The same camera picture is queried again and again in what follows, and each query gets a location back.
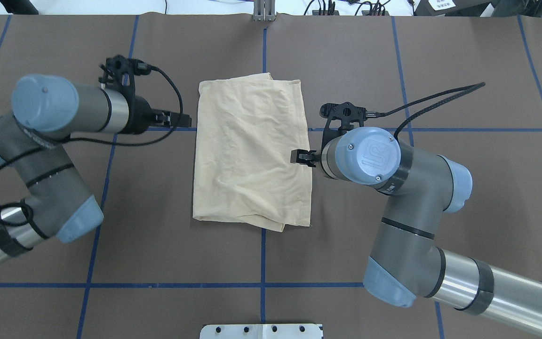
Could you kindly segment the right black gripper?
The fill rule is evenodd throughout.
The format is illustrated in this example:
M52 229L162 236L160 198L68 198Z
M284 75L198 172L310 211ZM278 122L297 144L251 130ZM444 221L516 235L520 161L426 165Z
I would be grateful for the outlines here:
M291 164L301 164L307 167L316 167L319 171L326 170L325 149L320 150L304 150L294 149L290 153Z

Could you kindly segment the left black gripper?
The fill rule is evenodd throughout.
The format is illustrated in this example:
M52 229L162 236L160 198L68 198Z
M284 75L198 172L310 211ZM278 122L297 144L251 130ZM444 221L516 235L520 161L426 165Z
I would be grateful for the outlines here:
M144 133L151 125L160 128L191 128L189 114L155 109L142 97L134 97L128 118L128 134Z

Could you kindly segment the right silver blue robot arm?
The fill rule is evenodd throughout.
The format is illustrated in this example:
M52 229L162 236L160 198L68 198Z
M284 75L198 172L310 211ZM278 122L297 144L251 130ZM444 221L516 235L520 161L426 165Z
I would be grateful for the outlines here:
M542 337L542 282L434 244L442 215L459 211L471 196L465 166L382 128L329 134L320 150L292 150L290 162L389 198L363 277L370 294L397 307L432 299Z

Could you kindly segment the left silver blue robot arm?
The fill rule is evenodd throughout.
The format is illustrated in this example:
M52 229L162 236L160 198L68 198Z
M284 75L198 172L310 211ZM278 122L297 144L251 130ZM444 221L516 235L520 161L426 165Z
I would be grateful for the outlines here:
M22 77L12 110L0 116L0 170L14 168L29 191L0 205L0 264L56 237L69 243L103 223L104 214L63 145L113 145L76 132L138 135L149 127L191 127L188 114L152 109L131 86L73 83L60 76Z

